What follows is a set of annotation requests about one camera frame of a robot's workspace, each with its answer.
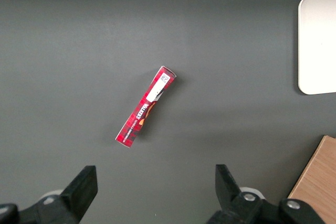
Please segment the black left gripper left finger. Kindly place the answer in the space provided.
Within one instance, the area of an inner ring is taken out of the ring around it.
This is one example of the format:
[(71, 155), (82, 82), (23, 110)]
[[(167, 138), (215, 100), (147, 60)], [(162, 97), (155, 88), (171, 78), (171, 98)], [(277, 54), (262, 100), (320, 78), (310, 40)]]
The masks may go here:
[(79, 223), (98, 192), (95, 166), (85, 166), (60, 193), (47, 193), (19, 212), (19, 223)]

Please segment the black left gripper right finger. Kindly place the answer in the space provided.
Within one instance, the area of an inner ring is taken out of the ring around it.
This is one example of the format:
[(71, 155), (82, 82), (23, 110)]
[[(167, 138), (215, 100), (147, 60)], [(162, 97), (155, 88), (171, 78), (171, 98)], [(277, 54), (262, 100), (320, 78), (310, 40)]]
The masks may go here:
[(259, 193), (242, 191), (226, 165), (215, 167), (215, 191), (221, 210), (207, 223), (278, 223), (278, 208)]

